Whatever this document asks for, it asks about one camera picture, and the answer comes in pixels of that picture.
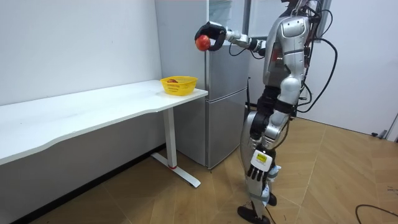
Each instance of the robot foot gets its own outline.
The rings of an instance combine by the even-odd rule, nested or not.
[[[262,216],[262,220],[258,219],[254,210],[250,208],[246,208],[244,206],[238,207],[238,214],[244,220],[248,221],[249,223],[253,224],[271,224],[269,219],[265,216]]]
[[[276,196],[273,193],[269,194],[268,205],[276,206],[276,204],[277,204]]]

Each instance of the robot foot sole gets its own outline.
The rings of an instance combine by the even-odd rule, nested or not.
[[[253,224],[271,224],[269,219],[265,216],[262,216],[262,220],[258,219],[256,213],[251,210],[250,208],[246,208],[244,206],[238,207],[238,214],[244,220],[248,221],[249,223]]]

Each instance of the refrigerator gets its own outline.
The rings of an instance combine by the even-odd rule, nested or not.
[[[156,0],[162,76],[197,77],[196,88],[209,92],[174,108],[177,150],[209,169],[233,152],[244,121],[250,53],[229,54],[195,47],[197,30],[209,20],[208,1]],[[236,54],[241,48],[231,47]]]
[[[211,169],[239,146],[249,57],[230,56],[228,46],[209,56],[206,77],[197,77],[209,95],[175,107],[174,122],[177,150]]]

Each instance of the white table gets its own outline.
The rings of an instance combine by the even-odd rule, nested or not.
[[[165,93],[158,80],[0,106],[0,165],[43,151],[60,141],[146,113],[164,111],[167,158],[152,156],[194,187],[199,180],[177,167],[173,107],[204,97]]]

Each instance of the red apple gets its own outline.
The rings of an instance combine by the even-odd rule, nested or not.
[[[200,35],[195,44],[199,50],[206,51],[210,47],[210,38],[206,35]]]
[[[169,79],[169,80],[167,80],[167,82],[168,82],[168,83],[178,83],[175,79],[172,79],[172,78]]]

